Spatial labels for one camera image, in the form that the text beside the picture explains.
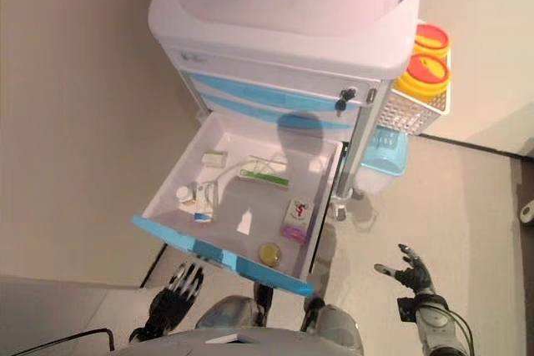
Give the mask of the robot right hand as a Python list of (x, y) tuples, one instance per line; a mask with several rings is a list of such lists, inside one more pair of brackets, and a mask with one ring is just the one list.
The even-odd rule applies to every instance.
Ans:
[(421, 257), (414, 251), (413, 248), (403, 243), (399, 243), (398, 247), (403, 253), (403, 260), (408, 264), (407, 268), (404, 270), (399, 270), (385, 266), (381, 263), (376, 263), (374, 265), (374, 270), (385, 276), (393, 278), (404, 287), (411, 289), (415, 295), (436, 294), (436, 290), (431, 279), (431, 274)]

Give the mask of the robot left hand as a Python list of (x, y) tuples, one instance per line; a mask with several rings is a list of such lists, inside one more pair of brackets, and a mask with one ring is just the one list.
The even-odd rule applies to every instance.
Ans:
[(174, 330), (192, 308), (204, 281), (204, 269), (197, 263), (181, 263), (168, 284), (149, 307), (145, 328), (153, 336)]

